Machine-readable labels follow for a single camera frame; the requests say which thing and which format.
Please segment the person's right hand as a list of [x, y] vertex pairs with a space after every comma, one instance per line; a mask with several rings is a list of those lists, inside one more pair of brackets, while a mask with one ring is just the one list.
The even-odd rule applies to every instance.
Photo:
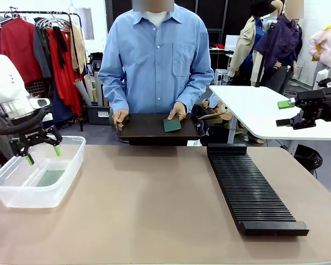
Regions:
[[122, 130], [125, 125], [124, 120], [127, 120], [129, 117], [129, 111], [126, 109], [119, 109], [113, 113], [114, 125], [118, 130]]

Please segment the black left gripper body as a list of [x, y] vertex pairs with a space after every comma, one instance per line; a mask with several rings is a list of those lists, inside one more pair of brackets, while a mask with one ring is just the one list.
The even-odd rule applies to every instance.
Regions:
[[42, 143], [48, 143], [49, 137], [43, 128], [36, 128], [19, 134], [18, 146], [20, 148], [32, 147]]

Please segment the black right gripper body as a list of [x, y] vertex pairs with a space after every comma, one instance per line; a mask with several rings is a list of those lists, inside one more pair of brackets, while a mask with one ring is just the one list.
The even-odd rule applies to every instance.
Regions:
[[316, 126], [316, 120], [331, 121], [331, 87], [298, 93], [295, 106], [300, 108], [295, 117], [296, 128]]

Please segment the person's left hand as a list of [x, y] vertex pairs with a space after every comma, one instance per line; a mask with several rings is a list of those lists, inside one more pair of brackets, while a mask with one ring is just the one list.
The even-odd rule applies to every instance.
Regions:
[[168, 115], [168, 120], [172, 120], [178, 117], [179, 120], [182, 121], [186, 117], [186, 114], [186, 106], [182, 102], [175, 102], [172, 110]]

